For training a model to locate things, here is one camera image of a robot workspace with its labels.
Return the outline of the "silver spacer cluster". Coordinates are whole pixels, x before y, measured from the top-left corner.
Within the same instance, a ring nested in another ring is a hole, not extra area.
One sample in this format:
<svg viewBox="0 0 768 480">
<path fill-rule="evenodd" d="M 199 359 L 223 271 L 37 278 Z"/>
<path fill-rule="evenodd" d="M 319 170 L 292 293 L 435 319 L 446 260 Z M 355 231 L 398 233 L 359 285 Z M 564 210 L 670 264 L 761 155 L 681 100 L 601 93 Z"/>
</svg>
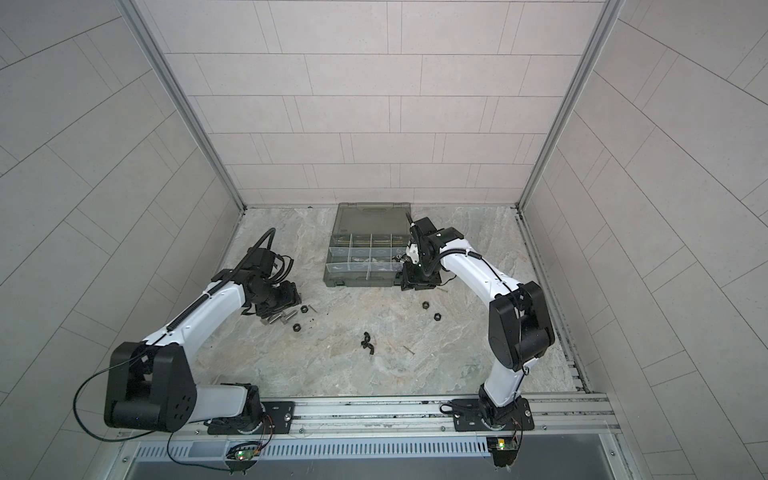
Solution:
<svg viewBox="0 0 768 480">
<path fill-rule="evenodd" d="M 293 319 L 298 313 L 300 312 L 299 309 L 292 309 L 288 311 L 282 311 L 280 313 L 273 314 L 267 318 L 264 318 L 261 320 L 261 323 L 263 325 L 272 325 L 276 322 L 281 322 L 282 324 L 287 324 L 291 319 Z"/>
</svg>

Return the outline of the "grey compartment organizer box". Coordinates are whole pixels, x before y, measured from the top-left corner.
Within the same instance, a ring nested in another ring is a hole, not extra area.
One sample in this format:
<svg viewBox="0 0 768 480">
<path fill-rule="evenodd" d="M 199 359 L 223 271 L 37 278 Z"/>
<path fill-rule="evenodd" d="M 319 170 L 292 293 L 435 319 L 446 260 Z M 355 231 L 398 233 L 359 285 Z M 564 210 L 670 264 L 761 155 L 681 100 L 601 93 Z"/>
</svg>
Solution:
<svg viewBox="0 0 768 480">
<path fill-rule="evenodd" d="M 408 203 L 341 203 L 323 281 L 328 287 L 395 287 L 410 241 Z"/>
</svg>

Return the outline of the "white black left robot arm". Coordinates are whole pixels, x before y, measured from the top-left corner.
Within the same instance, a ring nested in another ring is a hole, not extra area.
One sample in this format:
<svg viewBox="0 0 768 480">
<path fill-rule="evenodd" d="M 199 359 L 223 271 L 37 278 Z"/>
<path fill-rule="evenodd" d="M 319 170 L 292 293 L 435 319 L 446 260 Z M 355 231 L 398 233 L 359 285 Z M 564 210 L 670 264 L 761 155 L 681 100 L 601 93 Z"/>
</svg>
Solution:
<svg viewBox="0 0 768 480">
<path fill-rule="evenodd" d="M 203 385 L 191 363 L 232 314 L 269 319 L 300 304 L 287 276 L 294 261 L 253 246 L 233 269 L 212 277 L 203 293 L 168 324 L 112 353 L 104 422 L 111 428 L 176 432 L 188 423 L 220 422 L 240 433 L 261 427 L 265 413 L 256 386 Z"/>
</svg>

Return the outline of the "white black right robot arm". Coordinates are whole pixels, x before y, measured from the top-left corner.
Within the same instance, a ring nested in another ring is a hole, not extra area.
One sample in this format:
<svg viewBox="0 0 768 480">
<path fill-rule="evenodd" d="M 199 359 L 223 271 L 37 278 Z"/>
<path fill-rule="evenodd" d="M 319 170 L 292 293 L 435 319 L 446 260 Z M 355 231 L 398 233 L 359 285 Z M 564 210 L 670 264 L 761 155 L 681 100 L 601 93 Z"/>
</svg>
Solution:
<svg viewBox="0 0 768 480">
<path fill-rule="evenodd" d="M 495 363 L 479 389 L 479 410 L 486 423 L 504 424 L 518 406 L 524 377 L 555 343 L 544 292 L 536 282 L 521 283 L 494 267 L 455 228 L 438 229 L 427 217 L 409 223 L 400 286 L 435 289 L 446 271 L 485 302 Z"/>
</svg>

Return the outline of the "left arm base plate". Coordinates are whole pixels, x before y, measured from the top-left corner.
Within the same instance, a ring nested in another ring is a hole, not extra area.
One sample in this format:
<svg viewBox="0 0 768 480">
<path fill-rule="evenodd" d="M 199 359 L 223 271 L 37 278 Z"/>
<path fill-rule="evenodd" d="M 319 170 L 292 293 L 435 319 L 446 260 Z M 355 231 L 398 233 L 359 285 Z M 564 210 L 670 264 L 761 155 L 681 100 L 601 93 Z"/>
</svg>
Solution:
<svg viewBox="0 0 768 480">
<path fill-rule="evenodd" d="M 262 402 L 257 414 L 246 410 L 236 417 L 206 420 L 209 435 L 281 435 L 290 432 L 296 404 L 292 401 Z"/>
</svg>

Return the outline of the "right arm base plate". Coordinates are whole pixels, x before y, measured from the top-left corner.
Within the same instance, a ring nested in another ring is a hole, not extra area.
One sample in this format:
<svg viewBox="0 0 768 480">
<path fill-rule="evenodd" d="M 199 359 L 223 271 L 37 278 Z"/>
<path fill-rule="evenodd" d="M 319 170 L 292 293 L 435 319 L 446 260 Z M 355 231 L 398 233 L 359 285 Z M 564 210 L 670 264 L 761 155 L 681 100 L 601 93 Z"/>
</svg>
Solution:
<svg viewBox="0 0 768 480">
<path fill-rule="evenodd" d="M 440 412 L 452 418 L 457 432 L 527 432 L 535 429 L 531 407 L 523 397 L 504 407 L 476 397 L 452 399 L 440 405 Z"/>
</svg>

